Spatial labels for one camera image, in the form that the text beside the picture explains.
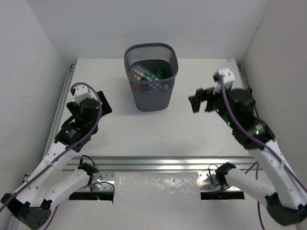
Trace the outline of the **orange juice bottle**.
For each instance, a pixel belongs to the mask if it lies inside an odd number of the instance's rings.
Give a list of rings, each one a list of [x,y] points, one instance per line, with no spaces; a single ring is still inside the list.
[[[134,75],[133,78],[137,81],[133,84],[134,90],[139,93],[144,93],[144,86],[140,82],[146,81],[147,79],[142,75]]]

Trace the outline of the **clear bottle white cap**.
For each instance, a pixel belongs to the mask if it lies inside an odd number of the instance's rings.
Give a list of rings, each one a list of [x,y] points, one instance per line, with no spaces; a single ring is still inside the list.
[[[129,76],[137,81],[152,81],[154,79],[153,73],[140,64],[132,66]]]

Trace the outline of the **clear bottle dark green label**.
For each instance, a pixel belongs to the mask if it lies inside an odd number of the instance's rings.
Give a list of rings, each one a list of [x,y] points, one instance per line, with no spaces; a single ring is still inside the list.
[[[149,72],[134,72],[133,73],[133,76],[134,75],[142,75],[142,76],[144,76],[147,80],[146,81],[158,81],[158,79],[153,75],[153,74],[151,74],[151,73],[149,73]]]

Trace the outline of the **clear bottle blue label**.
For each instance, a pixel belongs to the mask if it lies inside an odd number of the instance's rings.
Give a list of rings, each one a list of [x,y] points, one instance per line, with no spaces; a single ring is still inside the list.
[[[154,92],[163,92],[169,90],[168,83],[152,83],[147,86],[146,92],[154,93]]]

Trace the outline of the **green plastic bottle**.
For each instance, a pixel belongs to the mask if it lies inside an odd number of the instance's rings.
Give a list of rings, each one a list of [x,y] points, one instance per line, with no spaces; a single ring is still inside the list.
[[[155,77],[158,79],[158,80],[163,80],[163,79],[166,79],[167,78],[167,74],[165,73],[165,71],[163,69],[157,69],[155,72],[154,72],[154,75]]]

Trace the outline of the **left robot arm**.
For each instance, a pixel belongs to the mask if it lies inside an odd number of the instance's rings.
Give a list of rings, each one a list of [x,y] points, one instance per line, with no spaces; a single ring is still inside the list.
[[[67,103],[72,115],[63,123],[46,156],[14,193],[6,193],[1,199],[11,214],[32,230],[45,226],[57,206],[78,189],[98,191],[102,185],[99,170],[83,161],[69,176],[52,182],[98,131],[97,119],[112,112],[103,92],[97,95],[99,101],[89,92],[73,93],[74,101]]]

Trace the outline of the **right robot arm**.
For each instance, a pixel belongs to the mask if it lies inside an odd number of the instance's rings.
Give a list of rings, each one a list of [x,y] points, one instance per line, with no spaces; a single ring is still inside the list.
[[[256,101],[252,90],[215,88],[198,89],[189,97],[192,111],[197,113],[206,102],[206,112],[216,112],[232,129],[236,141],[262,166],[272,185],[264,184],[240,172],[226,162],[209,175],[215,189],[234,186],[256,199],[280,225],[289,226],[307,218],[307,192],[279,150],[269,126],[254,114]]]

